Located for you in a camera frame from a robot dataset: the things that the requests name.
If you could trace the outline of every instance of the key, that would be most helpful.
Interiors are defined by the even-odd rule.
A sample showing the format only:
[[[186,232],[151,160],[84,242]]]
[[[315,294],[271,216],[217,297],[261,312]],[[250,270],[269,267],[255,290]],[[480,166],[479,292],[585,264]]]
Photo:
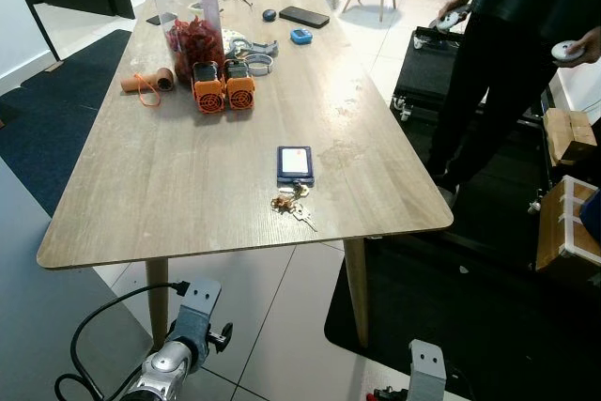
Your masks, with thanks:
[[[311,213],[301,204],[297,204],[292,214],[297,220],[305,221],[313,230],[317,231],[316,224],[311,219]]]

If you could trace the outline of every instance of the person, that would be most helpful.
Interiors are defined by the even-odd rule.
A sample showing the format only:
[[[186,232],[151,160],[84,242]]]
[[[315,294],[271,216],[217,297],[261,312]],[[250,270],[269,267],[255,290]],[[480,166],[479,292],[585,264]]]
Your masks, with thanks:
[[[449,0],[439,18],[468,2]],[[557,67],[593,63],[601,55],[601,0],[473,0],[471,11],[425,165],[451,207],[459,185],[488,163]],[[551,48],[568,39],[577,40],[568,53],[584,54],[554,61]],[[454,158],[486,91],[478,127]]]

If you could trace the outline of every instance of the tile floor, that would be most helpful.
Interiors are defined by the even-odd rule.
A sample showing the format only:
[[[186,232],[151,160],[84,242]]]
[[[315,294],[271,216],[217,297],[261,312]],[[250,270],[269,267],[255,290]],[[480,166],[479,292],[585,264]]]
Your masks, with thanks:
[[[444,0],[328,0],[357,51],[357,61],[373,78],[388,104],[402,67],[411,31],[427,26]],[[61,57],[84,48],[116,28],[132,30],[122,18],[36,6]],[[212,353],[191,375],[179,399],[211,401],[307,401],[365,399],[374,388],[408,387],[409,378],[391,368],[341,349],[326,339],[323,326],[340,266],[342,242],[185,257],[170,261],[171,280],[203,275],[220,281],[223,292],[212,323],[234,322],[229,348]],[[146,283],[144,265],[96,268],[117,295]],[[170,299],[169,316],[180,299]],[[149,330],[146,297],[127,303]],[[447,393],[445,399],[461,399]]]

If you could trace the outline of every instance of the wooden table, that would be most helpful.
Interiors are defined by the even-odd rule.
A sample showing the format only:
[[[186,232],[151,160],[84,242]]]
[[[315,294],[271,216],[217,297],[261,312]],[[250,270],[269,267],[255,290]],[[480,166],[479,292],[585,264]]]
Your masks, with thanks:
[[[255,78],[252,111],[204,116],[187,86],[160,108],[125,95],[119,80],[170,62],[147,0],[52,223],[38,262],[64,269],[146,261],[149,284],[167,259],[342,239],[361,343],[367,345],[363,238],[449,226],[453,215],[365,74],[338,20],[289,39],[298,25],[264,23],[289,5],[331,14],[325,0],[223,1],[222,26],[280,43],[271,75]],[[303,204],[315,232],[272,211],[277,146],[310,146],[316,185]],[[167,289],[148,295],[155,346],[167,327]]]

